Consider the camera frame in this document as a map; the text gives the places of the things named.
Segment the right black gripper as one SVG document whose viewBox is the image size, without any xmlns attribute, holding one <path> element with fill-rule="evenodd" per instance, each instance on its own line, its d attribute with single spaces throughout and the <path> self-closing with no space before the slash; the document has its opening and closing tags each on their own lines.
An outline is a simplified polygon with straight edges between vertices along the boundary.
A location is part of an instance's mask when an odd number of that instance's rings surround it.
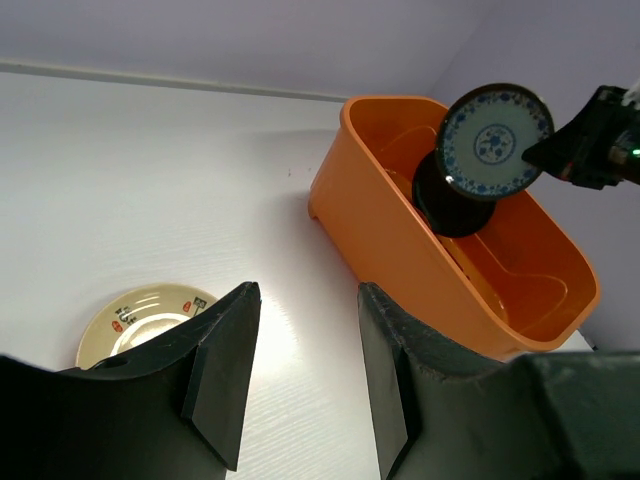
<svg viewBox="0 0 640 480">
<path fill-rule="evenodd" d="M 522 160 L 574 185 L 603 189 L 639 182 L 639 103 L 616 86 L 597 88 L 560 130 L 527 148 Z"/>
</svg>

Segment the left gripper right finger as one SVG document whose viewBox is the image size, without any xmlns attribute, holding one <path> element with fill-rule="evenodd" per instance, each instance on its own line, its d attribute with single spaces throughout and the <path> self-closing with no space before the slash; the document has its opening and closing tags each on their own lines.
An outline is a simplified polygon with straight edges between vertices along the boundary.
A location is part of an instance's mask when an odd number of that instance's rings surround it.
<svg viewBox="0 0 640 480">
<path fill-rule="evenodd" d="M 422 323 L 373 283 L 358 291 L 384 479 L 635 479 L 639 356 L 500 362 Z"/>
</svg>

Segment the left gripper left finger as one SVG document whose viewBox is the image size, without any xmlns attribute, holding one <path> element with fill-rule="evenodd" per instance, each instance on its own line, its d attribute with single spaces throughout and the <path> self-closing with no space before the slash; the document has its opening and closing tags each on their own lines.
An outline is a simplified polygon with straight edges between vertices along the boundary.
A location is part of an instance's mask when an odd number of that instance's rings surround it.
<svg viewBox="0 0 640 480">
<path fill-rule="evenodd" d="M 1 359 L 5 479 L 222 479 L 238 467 L 261 311 L 244 282 L 89 369 Z"/>
</svg>

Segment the blue white patterned plate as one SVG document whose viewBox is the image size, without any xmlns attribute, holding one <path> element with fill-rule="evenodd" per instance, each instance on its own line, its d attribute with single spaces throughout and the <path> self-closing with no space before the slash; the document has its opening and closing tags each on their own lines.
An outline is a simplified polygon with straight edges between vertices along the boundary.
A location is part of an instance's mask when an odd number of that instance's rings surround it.
<svg viewBox="0 0 640 480">
<path fill-rule="evenodd" d="M 459 194 L 497 201 L 538 179 L 542 170 L 523 154 L 554 132 L 551 112 L 533 91 L 512 83 L 483 85 L 447 111 L 436 137 L 436 164 Z"/>
</svg>

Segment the beige patterned plate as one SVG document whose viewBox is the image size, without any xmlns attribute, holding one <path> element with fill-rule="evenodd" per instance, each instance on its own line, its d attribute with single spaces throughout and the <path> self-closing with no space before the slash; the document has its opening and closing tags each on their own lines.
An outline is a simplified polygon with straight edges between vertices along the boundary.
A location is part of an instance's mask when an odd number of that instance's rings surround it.
<svg viewBox="0 0 640 480">
<path fill-rule="evenodd" d="M 102 308 L 80 340 L 75 365 L 89 369 L 202 313 L 217 302 L 193 286 L 156 283 L 133 289 Z"/>
</svg>

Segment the black plate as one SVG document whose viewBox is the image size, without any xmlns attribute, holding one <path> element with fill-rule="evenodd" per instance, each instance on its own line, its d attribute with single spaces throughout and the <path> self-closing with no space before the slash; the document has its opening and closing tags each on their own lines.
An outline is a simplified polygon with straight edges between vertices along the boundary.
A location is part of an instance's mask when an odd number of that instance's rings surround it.
<svg viewBox="0 0 640 480">
<path fill-rule="evenodd" d="M 412 200 L 430 229 L 448 238 L 461 238 L 481 230 L 494 214 L 496 203 L 470 199 L 454 190 L 441 175 L 435 152 L 417 166 Z"/>
</svg>

